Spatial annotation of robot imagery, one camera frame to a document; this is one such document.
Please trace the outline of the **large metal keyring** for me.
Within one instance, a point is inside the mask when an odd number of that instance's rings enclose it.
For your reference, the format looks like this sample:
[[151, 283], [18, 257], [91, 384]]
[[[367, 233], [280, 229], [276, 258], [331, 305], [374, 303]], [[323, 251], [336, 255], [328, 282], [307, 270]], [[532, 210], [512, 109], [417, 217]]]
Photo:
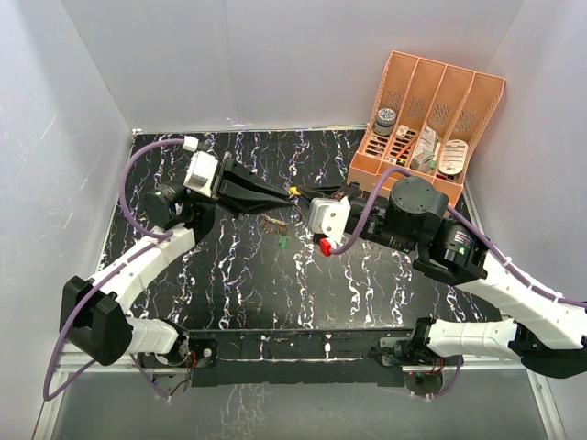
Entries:
[[297, 214], [294, 219], [289, 222], [262, 214], [260, 216], [260, 228], [268, 234], [286, 236], [290, 226], [298, 226], [302, 221], [302, 214]]

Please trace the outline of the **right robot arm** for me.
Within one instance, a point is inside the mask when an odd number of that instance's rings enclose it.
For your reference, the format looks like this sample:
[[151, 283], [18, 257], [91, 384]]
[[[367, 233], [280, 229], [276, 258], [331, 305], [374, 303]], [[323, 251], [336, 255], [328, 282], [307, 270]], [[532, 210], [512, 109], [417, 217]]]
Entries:
[[397, 181], [388, 197], [356, 183], [296, 192], [309, 207], [308, 226], [326, 257], [363, 239], [415, 253], [412, 267], [457, 287], [503, 314], [498, 322], [417, 319], [411, 335], [381, 343], [378, 356], [399, 365], [456, 356], [512, 359], [537, 374], [567, 379], [586, 370], [586, 305], [525, 274], [465, 218], [449, 198], [420, 177]]

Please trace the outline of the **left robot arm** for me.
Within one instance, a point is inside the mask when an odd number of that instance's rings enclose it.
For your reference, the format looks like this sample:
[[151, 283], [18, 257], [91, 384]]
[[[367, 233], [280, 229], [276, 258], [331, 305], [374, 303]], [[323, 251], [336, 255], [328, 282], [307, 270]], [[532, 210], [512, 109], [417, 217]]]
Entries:
[[189, 167], [148, 192], [143, 207], [153, 228], [129, 251], [89, 279], [63, 288], [60, 328], [69, 342], [108, 366], [124, 355], [151, 353], [171, 366], [189, 355], [184, 330], [162, 319], [128, 316], [132, 304], [177, 258], [199, 244], [216, 208], [234, 216], [292, 206], [290, 194], [255, 176], [230, 154], [194, 153]]

